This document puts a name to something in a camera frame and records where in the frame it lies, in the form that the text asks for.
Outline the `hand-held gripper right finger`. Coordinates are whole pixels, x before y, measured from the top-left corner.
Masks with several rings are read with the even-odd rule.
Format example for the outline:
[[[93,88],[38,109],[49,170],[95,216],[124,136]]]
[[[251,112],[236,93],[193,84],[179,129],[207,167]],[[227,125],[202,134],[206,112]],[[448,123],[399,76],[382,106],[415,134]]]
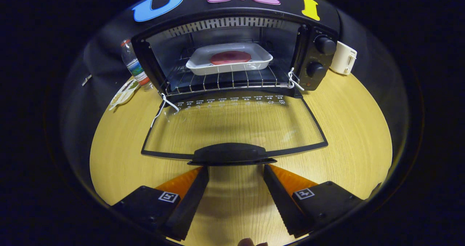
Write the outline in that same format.
[[[271,164],[264,166],[263,180],[295,238],[329,226],[363,201],[332,181],[318,184]]]

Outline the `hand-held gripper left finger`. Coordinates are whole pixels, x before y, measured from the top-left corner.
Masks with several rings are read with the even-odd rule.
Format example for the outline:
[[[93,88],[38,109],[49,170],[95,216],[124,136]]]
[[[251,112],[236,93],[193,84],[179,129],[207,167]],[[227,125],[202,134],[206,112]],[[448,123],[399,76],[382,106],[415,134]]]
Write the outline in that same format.
[[[156,188],[141,185],[111,208],[150,233],[184,241],[208,181],[208,168],[197,167]]]

